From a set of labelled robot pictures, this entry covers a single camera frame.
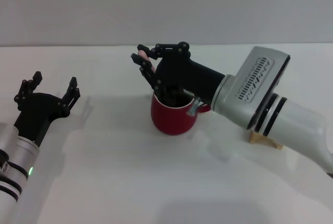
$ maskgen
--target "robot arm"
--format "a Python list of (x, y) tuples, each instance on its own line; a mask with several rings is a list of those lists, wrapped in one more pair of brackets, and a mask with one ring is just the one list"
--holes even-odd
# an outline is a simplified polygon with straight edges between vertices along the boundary
[[(138, 49), (154, 59), (162, 58), (154, 78), (163, 85), (191, 92), (212, 111), (307, 156), (333, 177), (333, 154), (326, 147), (323, 117), (273, 93), (289, 63), (288, 54), (254, 47), (238, 73), (225, 76), (190, 60), (185, 42), (157, 44), (152, 50), (139, 45)], [(145, 71), (138, 56), (131, 57)]]
[(14, 101), (21, 111), (14, 126), (0, 123), (0, 223), (7, 223), (10, 212), (32, 173), (39, 147), (55, 119), (67, 117), (80, 97), (73, 77), (63, 98), (33, 93), (42, 81), (40, 72), (22, 81)]

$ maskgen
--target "wooden stand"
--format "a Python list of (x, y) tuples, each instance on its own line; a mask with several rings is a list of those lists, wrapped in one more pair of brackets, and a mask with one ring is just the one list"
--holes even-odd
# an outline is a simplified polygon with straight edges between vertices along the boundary
[(274, 140), (268, 138), (268, 137), (264, 137), (258, 133), (255, 133), (252, 131), (251, 133), (251, 139), (250, 139), (250, 143), (257, 143), (257, 142), (267, 142), (267, 143), (270, 143), (272, 144), (275, 148), (277, 149), (282, 149), (283, 148), (283, 145), (275, 142)]

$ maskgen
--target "black ring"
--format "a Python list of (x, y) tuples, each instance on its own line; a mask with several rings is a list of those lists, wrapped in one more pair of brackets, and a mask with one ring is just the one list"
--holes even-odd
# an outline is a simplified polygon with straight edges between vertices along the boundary
[(283, 107), (283, 105), (285, 104), (286, 101), (287, 101), (287, 98), (281, 98), (279, 104), (275, 108), (275, 111), (274, 111), (273, 115), (271, 116), (270, 121), (268, 122), (268, 124), (266, 126), (266, 129), (265, 129), (264, 133), (262, 134), (263, 136), (267, 137), (268, 134), (270, 133), (270, 130), (271, 130), (277, 116), (279, 115), (280, 110), (282, 109), (282, 107)]
[(5, 151), (0, 150), (0, 155), (2, 155), (6, 159), (6, 161), (9, 160), (9, 155)]
[(0, 175), (0, 181), (3, 181), (11, 186), (13, 186), (14, 188), (16, 188), (20, 194), (22, 193), (22, 188), (20, 185), (18, 185), (18, 183), (16, 183), (15, 181), (9, 179), (8, 177), (6, 176), (3, 176), (3, 175)]
[(14, 199), (15, 199), (16, 201), (19, 199), (18, 195), (17, 195), (15, 192), (11, 191), (10, 189), (7, 189), (7, 188), (4, 187), (4, 186), (1, 186), (1, 185), (0, 185), (0, 191), (3, 191), (3, 192), (5, 192), (5, 193), (11, 195), (12, 197), (14, 197)]
[(22, 174), (24, 174), (24, 176), (26, 177), (26, 179), (28, 179), (29, 174), (28, 174), (28, 172), (27, 172), (24, 168), (22, 168), (21, 166), (15, 164), (15, 163), (12, 163), (12, 162), (7, 162), (7, 163), (8, 163), (12, 168), (14, 168), (14, 169), (20, 171)]
[(261, 128), (262, 124), (264, 123), (265, 118), (266, 118), (268, 112), (270, 111), (270, 108), (272, 107), (273, 103), (275, 102), (275, 99), (277, 98), (277, 96), (278, 96), (278, 94), (273, 93), (270, 100), (266, 104), (265, 109), (261, 113), (261, 115), (258, 119), (257, 125), (255, 126), (255, 129), (254, 129), (255, 132), (258, 133), (260, 131), (260, 128)]
[(274, 78), (273, 82), (271, 83), (268, 91), (266, 92), (265, 96), (263, 97), (263, 99), (261, 100), (258, 108), (255, 110), (255, 113), (254, 115), (252, 116), (250, 122), (249, 122), (249, 125), (247, 127), (247, 129), (250, 129), (254, 126), (256, 120), (258, 119), (258, 114), (259, 114), (259, 111), (261, 109), (261, 107), (263, 106), (263, 104), (265, 103), (267, 97), (270, 95), (270, 93), (272, 93), (274, 87), (276, 86), (278, 80), (281, 78), (284, 70), (286, 69), (286, 66), (287, 64), (289, 63), (289, 60), (290, 60), (290, 56), (288, 56), (285, 60), (285, 62), (283, 63), (283, 65), (281, 66), (281, 69), (279, 70), (279, 72), (277, 73), (276, 77)]

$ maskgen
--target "white table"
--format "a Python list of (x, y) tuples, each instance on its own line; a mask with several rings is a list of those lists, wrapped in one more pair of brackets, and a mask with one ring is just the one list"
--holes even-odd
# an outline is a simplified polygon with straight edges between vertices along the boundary
[[(333, 134), (333, 44), (264, 45), (289, 53), (278, 93), (327, 117)], [(191, 46), (192, 59), (235, 74), (252, 45)], [(249, 144), (248, 132), (206, 113), (188, 133), (159, 133), (134, 46), (0, 48), (0, 121), (14, 123), (21, 80), (82, 97), (52, 123), (17, 205), (17, 224), (330, 223), (333, 181), (307, 158)], [(333, 151), (333, 140), (327, 140)]]

